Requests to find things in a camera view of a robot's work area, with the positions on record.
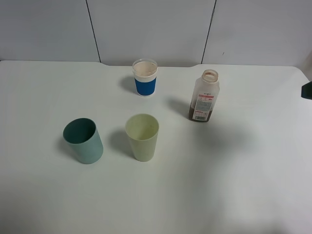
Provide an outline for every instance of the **bottle label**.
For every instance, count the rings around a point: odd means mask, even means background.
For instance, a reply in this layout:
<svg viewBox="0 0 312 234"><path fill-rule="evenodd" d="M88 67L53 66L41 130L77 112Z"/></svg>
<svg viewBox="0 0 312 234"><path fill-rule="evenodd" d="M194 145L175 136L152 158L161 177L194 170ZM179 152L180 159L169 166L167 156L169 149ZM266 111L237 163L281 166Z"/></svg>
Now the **bottle label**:
<svg viewBox="0 0 312 234"><path fill-rule="evenodd" d="M193 119L206 121L214 101L214 96L207 93L198 94Z"/></svg>

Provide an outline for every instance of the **pale yellow cup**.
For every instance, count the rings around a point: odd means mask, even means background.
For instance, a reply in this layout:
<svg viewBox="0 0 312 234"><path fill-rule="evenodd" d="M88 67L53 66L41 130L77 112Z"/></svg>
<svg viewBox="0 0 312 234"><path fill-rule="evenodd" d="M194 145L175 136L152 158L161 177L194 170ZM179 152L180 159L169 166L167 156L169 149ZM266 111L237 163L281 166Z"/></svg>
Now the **pale yellow cup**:
<svg viewBox="0 0 312 234"><path fill-rule="evenodd" d="M135 158L140 162L151 160L159 130L157 119L148 114L139 114L132 116L125 127Z"/></svg>

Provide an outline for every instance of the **plastic cup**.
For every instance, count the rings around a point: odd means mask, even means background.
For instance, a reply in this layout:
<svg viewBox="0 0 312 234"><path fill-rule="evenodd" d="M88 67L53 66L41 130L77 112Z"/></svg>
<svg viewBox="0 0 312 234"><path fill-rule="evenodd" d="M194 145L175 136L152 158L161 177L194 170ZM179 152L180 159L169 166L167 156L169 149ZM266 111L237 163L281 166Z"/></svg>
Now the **plastic cup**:
<svg viewBox="0 0 312 234"><path fill-rule="evenodd" d="M96 124L88 118L71 121L63 131L63 138L75 151L77 160L82 163L94 163L103 154L103 144Z"/></svg>
<svg viewBox="0 0 312 234"><path fill-rule="evenodd" d="M148 114L139 114L132 116L125 127L135 158L140 162L151 160L159 130L157 119Z"/></svg>
<svg viewBox="0 0 312 234"><path fill-rule="evenodd" d="M158 65L152 59L139 59L132 65L136 90L140 96L148 97L155 91Z"/></svg>

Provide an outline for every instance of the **dark green cup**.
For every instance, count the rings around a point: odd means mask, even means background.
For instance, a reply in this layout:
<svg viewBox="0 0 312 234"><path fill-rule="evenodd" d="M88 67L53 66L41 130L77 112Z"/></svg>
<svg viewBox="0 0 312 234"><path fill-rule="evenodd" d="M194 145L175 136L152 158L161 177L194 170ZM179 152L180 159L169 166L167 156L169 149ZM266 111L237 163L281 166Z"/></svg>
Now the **dark green cup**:
<svg viewBox="0 0 312 234"><path fill-rule="evenodd" d="M71 121L63 131L63 138L75 151L77 160L82 163L94 163L103 154L103 144L96 124L88 118Z"/></svg>

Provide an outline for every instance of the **plastic bottle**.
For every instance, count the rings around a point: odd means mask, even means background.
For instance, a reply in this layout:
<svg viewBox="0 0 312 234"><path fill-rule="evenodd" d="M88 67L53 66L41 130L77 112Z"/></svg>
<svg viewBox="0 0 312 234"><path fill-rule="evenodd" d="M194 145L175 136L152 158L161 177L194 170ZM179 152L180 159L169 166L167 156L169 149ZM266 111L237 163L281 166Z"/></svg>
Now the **plastic bottle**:
<svg viewBox="0 0 312 234"><path fill-rule="evenodd" d="M220 91L218 72L206 70L195 82L189 119L195 122L208 122Z"/></svg>

